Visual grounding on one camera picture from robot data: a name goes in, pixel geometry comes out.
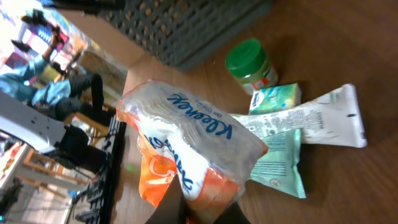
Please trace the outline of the small teal tissue pack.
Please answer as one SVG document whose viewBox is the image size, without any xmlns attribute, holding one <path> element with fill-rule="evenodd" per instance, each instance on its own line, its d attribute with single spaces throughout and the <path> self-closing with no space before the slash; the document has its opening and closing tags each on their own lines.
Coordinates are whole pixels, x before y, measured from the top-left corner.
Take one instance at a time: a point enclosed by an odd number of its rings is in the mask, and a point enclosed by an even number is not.
<svg viewBox="0 0 398 224">
<path fill-rule="evenodd" d="M 292 109 L 301 104 L 298 83 L 256 90 L 251 98 L 249 114 L 266 114 Z"/>
</svg>

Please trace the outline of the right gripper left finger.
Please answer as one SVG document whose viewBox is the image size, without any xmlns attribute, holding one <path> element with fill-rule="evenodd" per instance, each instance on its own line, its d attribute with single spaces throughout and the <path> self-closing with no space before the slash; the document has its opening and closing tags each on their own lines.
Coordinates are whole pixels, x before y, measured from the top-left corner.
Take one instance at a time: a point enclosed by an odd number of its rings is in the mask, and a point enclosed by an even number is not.
<svg viewBox="0 0 398 224">
<path fill-rule="evenodd" d="M 186 224 L 186 204 L 177 176 L 146 224 Z"/>
</svg>

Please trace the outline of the small orange tissue pack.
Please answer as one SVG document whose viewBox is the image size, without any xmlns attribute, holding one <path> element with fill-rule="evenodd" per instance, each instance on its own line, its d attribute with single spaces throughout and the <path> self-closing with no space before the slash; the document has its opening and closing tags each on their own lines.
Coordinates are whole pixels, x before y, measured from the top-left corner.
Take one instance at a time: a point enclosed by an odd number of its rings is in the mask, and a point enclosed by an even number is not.
<svg viewBox="0 0 398 224">
<path fill-rule="evenodd" d="M 116 109 L 118 120 L 139 134 L 141 197 L 158 206 L 177 178 L 192 223 L 213 223 L 242 194 L 268 151 L 231 115 L 166 82 L 141 83 Z"/>
</svg>

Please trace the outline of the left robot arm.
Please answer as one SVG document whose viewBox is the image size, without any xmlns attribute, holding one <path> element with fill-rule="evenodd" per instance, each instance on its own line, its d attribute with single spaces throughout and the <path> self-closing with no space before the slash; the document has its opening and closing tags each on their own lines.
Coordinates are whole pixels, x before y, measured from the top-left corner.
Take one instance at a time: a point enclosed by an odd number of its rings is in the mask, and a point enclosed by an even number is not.
<svg viewBox="0 0 398 224">
<path fill-rule="evenodd" d="M 107 153 L 89 145 L 83 130 L 49 118 L 3 92 L 1 131 L 67 168 L 97 173 L 107 163 Z"/>
</svg>

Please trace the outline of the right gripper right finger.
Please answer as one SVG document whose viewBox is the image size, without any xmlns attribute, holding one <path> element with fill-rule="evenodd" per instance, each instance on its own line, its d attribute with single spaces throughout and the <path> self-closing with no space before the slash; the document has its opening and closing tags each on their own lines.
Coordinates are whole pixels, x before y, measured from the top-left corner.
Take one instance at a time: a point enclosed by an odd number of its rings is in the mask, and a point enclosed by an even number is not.
<svg viewBox="0 0 398 224">
<path fill-rule="evenodd" d="M 238 202 L 232 203 L 214 222 L 214 224 L 251 224 Z"/>
</svg>

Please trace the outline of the teal snack packet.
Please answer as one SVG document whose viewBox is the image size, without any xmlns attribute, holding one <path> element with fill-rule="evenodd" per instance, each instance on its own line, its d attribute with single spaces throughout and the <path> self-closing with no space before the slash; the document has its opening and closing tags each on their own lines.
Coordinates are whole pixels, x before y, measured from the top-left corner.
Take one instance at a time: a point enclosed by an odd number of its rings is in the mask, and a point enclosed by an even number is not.
<svg viewBox="0 0 398 224">
<path fill-rule="evenodd" d="M 297 165 L 301 130 L 292 129 L 262 139 L 269 147 L 254 166 L 250 179 L 297 198 L 306 198 Z"/>
</svg>

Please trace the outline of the green red snack bag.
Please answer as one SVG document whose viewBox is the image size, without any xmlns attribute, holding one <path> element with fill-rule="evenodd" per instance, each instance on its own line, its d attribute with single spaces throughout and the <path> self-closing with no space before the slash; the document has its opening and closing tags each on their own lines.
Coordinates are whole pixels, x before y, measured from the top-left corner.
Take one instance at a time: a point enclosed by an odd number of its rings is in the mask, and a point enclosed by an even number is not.
<svg viewBox="0 0 398 224">
<path fill-rule="evenodd" d="M 247 39 L 234 46 L 227 54 L 225 66 L 248 95 L 278 82 L 278 74 L 257 39 Z"/>
</svg>

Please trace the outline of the white cream tube gold cap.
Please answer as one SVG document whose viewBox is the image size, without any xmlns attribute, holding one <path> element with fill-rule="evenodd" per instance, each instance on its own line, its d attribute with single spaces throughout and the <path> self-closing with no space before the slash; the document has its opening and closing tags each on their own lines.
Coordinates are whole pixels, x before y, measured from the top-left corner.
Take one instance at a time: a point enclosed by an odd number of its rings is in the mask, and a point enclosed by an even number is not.
<svg viewBox="0 0 398 224">
<path fill-rule="evenodd" d="M 350 83 L 289 110 L 232 117 L 259 138 L 300 129 L 304 144 L 357 148 L 368 144 L 356 88 Z"/>
</svg>

